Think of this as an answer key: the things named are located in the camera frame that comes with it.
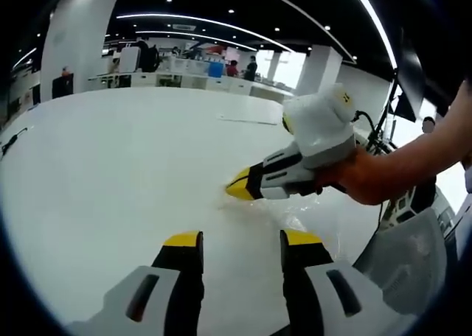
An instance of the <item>blue container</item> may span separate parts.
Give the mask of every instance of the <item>blue container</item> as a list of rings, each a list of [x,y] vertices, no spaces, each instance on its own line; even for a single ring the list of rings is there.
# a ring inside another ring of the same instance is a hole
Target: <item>blue container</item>
[[[220,62],[210,62],[208,68],[208,75],[214,78],[221,78],[223,75],[224,65]]]

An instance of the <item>white tabletop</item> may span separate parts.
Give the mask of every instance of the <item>white tabletop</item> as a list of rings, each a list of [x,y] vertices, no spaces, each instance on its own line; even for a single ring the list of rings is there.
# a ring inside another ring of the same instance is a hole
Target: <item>white tabletop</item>
[[[84,321],[169,236],[204,231],[200,335],[269,335],[288,323],[279,230],[314,231],[354,262],[378,208],[336,190],[243,202],[223,187],[291,141],[270,100],[183,88],[123,88],[23,113],[0,162],[1,207],[18,262],[61,323]]]

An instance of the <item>human hand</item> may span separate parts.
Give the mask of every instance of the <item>human hand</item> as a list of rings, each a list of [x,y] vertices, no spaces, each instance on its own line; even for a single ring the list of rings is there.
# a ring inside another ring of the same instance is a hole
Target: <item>human hand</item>
[[[364,205],[378,205],[384,201],[388,183],[383,180],[386,165],[382,155],[371,155],[364,148],[356,147],[345,160],[322,169],[316,179],[319,192],[324,186],[338,184],[346,193]]]

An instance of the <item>human arm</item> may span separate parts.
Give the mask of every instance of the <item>human arm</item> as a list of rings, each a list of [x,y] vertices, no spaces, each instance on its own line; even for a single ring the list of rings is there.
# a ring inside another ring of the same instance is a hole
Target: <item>human arm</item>
[[[377,205],[446,170],[472,151],[472,84],[464,82],[433,133],[388,155],[361,148],[320,173],[316,186],[339,183],[354,200]]]

